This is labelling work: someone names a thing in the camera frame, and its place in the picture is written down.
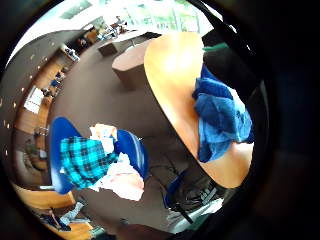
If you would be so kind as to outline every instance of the blue plaid shirt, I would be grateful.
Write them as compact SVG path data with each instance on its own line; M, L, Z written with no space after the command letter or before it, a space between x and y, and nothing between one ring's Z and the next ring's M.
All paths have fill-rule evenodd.
M118 160L116 153L105 154L99 140L83 137L62 139L60 156L65 174L77 189L94 185Z

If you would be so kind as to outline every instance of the blue chair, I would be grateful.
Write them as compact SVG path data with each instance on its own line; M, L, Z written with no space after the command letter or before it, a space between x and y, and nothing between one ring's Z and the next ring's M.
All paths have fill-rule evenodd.
M56 117L53 119L49 130L51 189L54 189L54 191L59 194L66 194L73 188L67 176L60 173L60 141L73 136L81 137L81 134L69 120L64 117ZM148 157L145 148L139 139L128 131L118 129L117 136L118 141L115 143L115 152L126 153L130 159L130 164L139 172L140 176L145 179L148 171Z

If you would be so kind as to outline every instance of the floor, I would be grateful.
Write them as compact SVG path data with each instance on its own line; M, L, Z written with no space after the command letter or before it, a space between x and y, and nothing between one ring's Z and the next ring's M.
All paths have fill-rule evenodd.
M135 39L136 43L147 40ZM62 90L54 99L48 122L55 116L68 118L83 136L89 136L89 126L103 123L131 131L142 137L149 158L149 166L169 165L169 157L182 171L193 162L191 154L180 142L161 112L148 85L126 90L113 72L113 59L120 53L103 57L98 42L81 54L81 61L71 68L63 81ZM123 51L130 41L123 46ZM175 177L170 171L158 168L156 175L166 184ZM138 202L119 198L111 190L72 190L75 198L83 196L86 212L93 226L114 231L120 218L130 223L145 224L160 230L167 229L168 210L164 208L160 185L153 178L145 182L142 199Z

